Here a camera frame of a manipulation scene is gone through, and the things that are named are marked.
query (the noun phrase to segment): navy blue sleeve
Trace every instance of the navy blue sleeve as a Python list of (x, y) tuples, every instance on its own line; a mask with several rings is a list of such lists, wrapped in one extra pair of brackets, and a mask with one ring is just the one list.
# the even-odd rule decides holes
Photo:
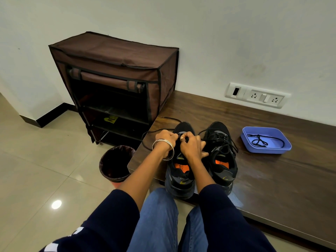
[(72, 235), (41, 251), (126, 251), (140, 218), (130, 195), (113, 190)]
[(251, 227), (220, 185), (204, 187), (199, 193), (208, 251), (274, 251), (266, 236)]

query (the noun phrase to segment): wood grain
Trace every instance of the wood grain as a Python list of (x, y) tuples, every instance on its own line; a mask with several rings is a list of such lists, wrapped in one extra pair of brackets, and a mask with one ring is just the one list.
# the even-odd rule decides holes
[[(174, 91), (151, 131), (189, 122), (196, 133), (212, 122), (229, 129), (239, 153), (233, 194), (244, 216), (336, 249), (336, 127)], [(240, 135), (245, 126), (275, 127), (292, 144), (283, 155), (250, 153)], [(144, 143), (151, 147), (154, 134)], [(128, 168), (133, 171), (149, 154), (142, 145)], [(156, 177), (165, 180), (166, 163)]]

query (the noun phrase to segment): black shoelace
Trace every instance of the black shoelace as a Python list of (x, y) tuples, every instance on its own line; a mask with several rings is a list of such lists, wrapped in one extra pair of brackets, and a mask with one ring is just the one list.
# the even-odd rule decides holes
[(276, 139), (282, 141), (282, 147), (285, 146), (285, 142), (282, 139), (276, 138), (276, 137), (270, 137), (270, 136), (265, 136), (265, 135), (259, 135), (259, 134), (247, 134), (248, 137), (257, 137), (258, 139), (252, 140), (251, 143), (257, 147), (262, 147), (262, 148), (267, 148), (268, 143), (266, 141), (263, 141), (260, 137), (265, 137), (265, 138), (271, 138), (271, 139)]
[[(177, 118), (170, 118), (170, 117), (161, 117), (161, 118), (169, 118), (169, 119), (173, 119), (173, 120), (176, 120), (178, 121), (179, 123), (182, 123), (181, 120), (177, 119)], [(155, 130), (155, 131), (147, 131), (147, 132), (144, 132), (141, 136), (141, 144), (148, 150), (152, 151), (151, 148), (148, 148), (145, 144), (144, 144), (144, 137), (146, 136), (146, 134), (148, 133), (155, 133), (155, 132), (158, 132), (158, 131), (162, 131), (162, 130), (174, 130), (175, 128), (162, 128), (162, 129), (158, 129), (158, 130)]]
[[(208, 128), (208, 129), (205, 129), (203, 131), (200, 131), (198, 133), (198, 135), (200, 135), (201, 133), (205, 132), (205, 131), (208, 131), (208, 130), (218, 130), (218, 128)], [(218, 132), (215, 132), (215, 135), (217, 136), (217, 138), (215, 140), (204, 140), (206, 143), (208, 142), (219, 142), (220, 143), (220, 147), (223, 148), (227, 148), (227, 151), (226, 152), (223, 152), (221, 150), (221, 152), (225, 155), (227, 153), (229, 153), (229, 149), (231, 149), (234, 157), (236, 157), (236, 152), (238, 153), (238, 148), (235, 144), (235, 142), (231, 139), (231, 137), (229, 135), (226, 135), (226, 134), (223, 134), (223, 133), (218, 133)]]

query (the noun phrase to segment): black shoe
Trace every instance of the black shoe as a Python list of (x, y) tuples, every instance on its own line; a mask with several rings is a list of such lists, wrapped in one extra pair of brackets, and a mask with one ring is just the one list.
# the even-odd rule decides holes
[(238, 149), (231, 140), (228, 128), (222, 122), (213, 122), (205, 130), (203, 140), (207, 143), (203, 151), (209, 153), (209, 156), (203, 159), (203, 163), (213, 180), (223, 186), (225, 193), (229, 195), (238, 172), (235, 160), (235, 151), (238, 152)]
[[(173, 131), (173, 133), (179, 135), (179, 138), (185, 132), (192, 132), (195, 135), (195, 131), (187, 122), (179, 123)], [(185, 200), (194, 194), (195, 178), (187, 159), (180, 150), (181, 142), (179, 138), (174, 148), (174, 158), (168, 161), (165, 187), (175, 198)]]

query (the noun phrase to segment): black garbage bag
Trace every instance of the black garbage bag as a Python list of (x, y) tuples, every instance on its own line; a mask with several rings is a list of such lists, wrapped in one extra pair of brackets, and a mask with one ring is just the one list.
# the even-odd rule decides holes
[(111, 182), (123, 182), (131, 175), (127, 165), (134, 153), (135, 149), (124, 145), (109, 149), (100, 159), (100, 173)]

